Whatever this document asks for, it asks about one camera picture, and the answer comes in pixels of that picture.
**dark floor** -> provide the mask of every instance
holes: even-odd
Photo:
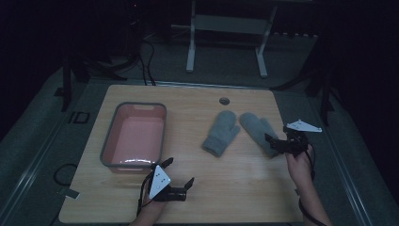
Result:
[[[152,77],[159,86],[269,89],[298,75],[315,42],[315,38],[271,37],[264,54],[269,77],[264,79],[259,76],[254,49],[249,47],[253,42],[240,47],[199,39],[195,69],[187,73],[188,45],[184,42],[184,32],[176,31],[170,44],[149,35],[146,40],[154,47],[151,64],[152,47],[142,46],[141,55],[145,64],[150,64]],[[72,103],[66,112],[60,111],[62,98],[53,95],[62,86],[61,71],[44,84],[0,144],[1,225],[64,225],[57,220],[65,199],[58,194],[63,186],[54,181],[53,175],[64,164],[78,164],[109,85],[143,85],[140,64],[122,70],[120,75],[128,80],[118,82],[93,74],[88,84],[73,82]],[[306,86],[307,81],[275,94],[284,122],[300,118],[324,129],[322,136],[310,135],[310,139],[321,150],[315,184],[333,223],[397,225],[397,204],[351,117],[331,97],[334,111],[328,113],[329,126],[324,126],[319,117],[320,95],[307,97],[303,92]],[[70,122],[72,112],[79,111],[90,113],[88,123]],[[73,172],[68,169],[62,180],[69,182]]]

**gray mitten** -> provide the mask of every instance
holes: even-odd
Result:
[[[209,131],[208,137],[203,141],[202,148],[217,157],[221,156],[240,132],[240,127],[235,125],[235,120],[233,112],[228,110],[220,112]]]
[[[266,118],[259,120],[254,114],[247,112],[240,117],[240,123],[269,157],[274,157],[279,154],[276,150],[271,149],[269,142],[264,139],[264,134],[277,138],[276,133]]]

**pink tray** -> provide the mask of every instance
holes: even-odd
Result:
[[[105,139],[102,163],[113,172],[144,170],[158,163],[166,119],[162,104],[120,104]]]

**oven mitt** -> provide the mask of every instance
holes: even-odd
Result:
[[[276,150],[271,149],[269,142],[264,139],[264,134],[277,138],[276,133],[266,118],[259,120],[254,114],[247,112],[240,117],[240,123],[270,158],[279,154]]]
[[[209,131],[208,137],[202,143],[202,149],[214,156],[221,156],[240,132],[240,127],[235,125],[235,121],[233,112],[228,110],[220,112]]]

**wooden tabletop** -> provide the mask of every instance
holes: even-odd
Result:
[[[229,105],[219,99],[227,97]],[[183,87],[111,86],[94,123],[73,177],[77,200],[66,199],[59,219],[66,223],[131,222],[146,174],[117,174],[100,161],[100,152],[117,105],[162,103],[168,117],[163,160],[172,186],[195,181],[185,202],[168,203],[159,223],[297,222],[295,185],[283,155],[268,158],[241,127],[238,117],[252,112],[267,117],[281,139],[282,121],[268,90]],[[231,110],[241,131],[217,158],[201,148],[216,115]]]

